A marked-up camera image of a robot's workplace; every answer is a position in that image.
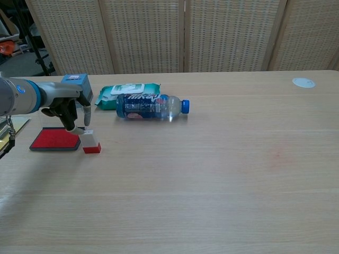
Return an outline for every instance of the wooden table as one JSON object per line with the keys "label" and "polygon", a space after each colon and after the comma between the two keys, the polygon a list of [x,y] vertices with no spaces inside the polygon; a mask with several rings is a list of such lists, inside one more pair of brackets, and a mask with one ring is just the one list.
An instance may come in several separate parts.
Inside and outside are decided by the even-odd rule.
{"label": "wooden table", "polygon": [[191,112],[129,122],[93,107],[99,155],[29,151],[33,114],[0,163],[0,253],[339,253],[339,72],[90,80],[95,98],[162,83]]}

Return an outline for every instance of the white round sticker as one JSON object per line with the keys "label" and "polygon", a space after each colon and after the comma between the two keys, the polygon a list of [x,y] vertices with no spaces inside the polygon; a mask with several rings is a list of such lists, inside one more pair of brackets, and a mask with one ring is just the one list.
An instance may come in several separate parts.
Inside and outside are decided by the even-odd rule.
{"label": "white round sticker", "polygon": [[313,88],[316,83],[308,78],[294,78],[293,83],[302,88]]}

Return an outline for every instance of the green wipes package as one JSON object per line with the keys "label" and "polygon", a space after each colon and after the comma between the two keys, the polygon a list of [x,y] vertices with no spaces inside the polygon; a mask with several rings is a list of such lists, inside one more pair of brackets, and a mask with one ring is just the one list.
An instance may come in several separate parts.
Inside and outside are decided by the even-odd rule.
{"label": "green wipes package", "polygon": [[160,94],[160,84],[124,84],[105,86],[101,89],[95,105],[102,110],[115,110],[119,94]]}

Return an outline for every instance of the woven screen panel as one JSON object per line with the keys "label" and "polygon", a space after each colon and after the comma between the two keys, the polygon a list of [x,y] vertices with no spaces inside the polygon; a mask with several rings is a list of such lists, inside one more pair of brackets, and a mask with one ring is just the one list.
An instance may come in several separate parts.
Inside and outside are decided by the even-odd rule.
{"label": "woven screen panel", "polygon": [[294,0],[272,70],[326,69],[339,44],[338,0]]}
{"label": "woven screen panel", "polygon": [[58,69],[66,73],[112,74],[97,0],[29,0]]}
{"label": "woven screen panel", "polygon": [[279,0],[190,2],[185,71],[261,70]]}
{"label": "woven screen panel", "polygon": [[179,1],[101,0],[116,73],[179,72]]}

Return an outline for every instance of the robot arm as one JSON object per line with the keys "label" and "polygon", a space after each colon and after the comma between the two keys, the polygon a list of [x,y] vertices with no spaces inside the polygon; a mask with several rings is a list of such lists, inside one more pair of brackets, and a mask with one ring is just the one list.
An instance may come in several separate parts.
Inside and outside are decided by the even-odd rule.
{"label": "robot arm", "polygon": [[30,114],[43,107],[41,112],[59,117],[67,131],[83,134],[74,123],[77,119],[75,100],[83,105],[84,124],[88,126],[91,104],[78,85],[0,77],[0,116]]}

